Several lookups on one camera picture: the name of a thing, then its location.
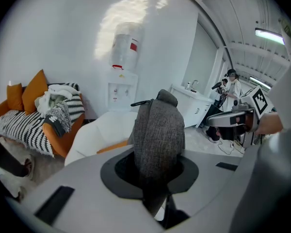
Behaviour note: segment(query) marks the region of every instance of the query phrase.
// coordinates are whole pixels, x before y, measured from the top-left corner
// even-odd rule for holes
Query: red label
[[[130,45],[130,49],[131,49],[131,50],[134,50],[134,51],[137,51],[137,45],[131,43],[131,45]]]

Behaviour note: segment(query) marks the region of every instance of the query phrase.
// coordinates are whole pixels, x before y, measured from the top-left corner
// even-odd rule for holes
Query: white cabinet
[[[199,125],[213,103],[213,100],[201,94],[187,91],[182,86],[172,85],[171,93],[178,100],[177,108],[183,116],[185,127]]]

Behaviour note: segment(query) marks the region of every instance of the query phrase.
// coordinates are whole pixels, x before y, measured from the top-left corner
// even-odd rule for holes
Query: white pillar
[[[222,48],[222,47],[217,50],[217,54],[216,54],[215,59],[214,59],[214,64],[212,67],[211,75],[209,77],[209,80],[208,80],[208,83],[207,83],[207,86],[206,86],[205,92],[204,92],[204,95],[206,97],[210,96],[211,88],[216,84],[217,77],[218,77],[221,63],[222,63],[223,52],[224,52],[224,48]]]

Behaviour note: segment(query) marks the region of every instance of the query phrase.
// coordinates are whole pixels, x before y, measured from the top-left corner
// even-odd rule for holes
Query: ceiling light
[[[254,82],[259,83],[260,85],[263,85],[265,88],[267,89],[271,89],[271,87],[269,87],[268,85],[264,84],[263,82],[256,80],[255,78],[250,77],[251,80],[253,80]]]
[[[282,36],[280,34],[274,33],[274,32],[271,32],[271,31],[268,31],[268,30],[265,30],[265,29],[256,28],[256,36],[263,37],[263,38],[278,42],[278,43],[280,43],[282,45],[285,44],[283,42],[283,38],[282,38]]]

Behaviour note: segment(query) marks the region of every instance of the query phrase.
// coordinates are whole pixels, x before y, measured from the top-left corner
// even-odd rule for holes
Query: ceiling
[[[255,28],[281,34],[281,12],[273,0],[198,0],[225,32],[226,46],[241,79],[255,77],[270,86],[289,67],[285,46],[255,35]]]

